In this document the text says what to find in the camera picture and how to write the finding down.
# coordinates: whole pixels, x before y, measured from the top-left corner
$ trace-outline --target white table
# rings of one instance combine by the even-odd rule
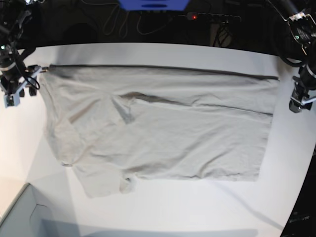
[[[10,169],[0,168],[0,173],[29,181],[36,188],[38,204],[51,209],[43,216],[59,221],[58,230],[70,232],[69,236],[280,236],[316,142],[315,111],[294,114],[288,109],[296,69],[264,54],[147,43],[44,47],[25,62],[150,65],[278,76],[278,103],[257,182],[140,180],[133,193],[89,199],[71,168],[58,164],[43,137],[45,106],[40,96],[22,99],[17,108],[1,107],[0,159]],[[10,147],[18,149],[9,152]]]

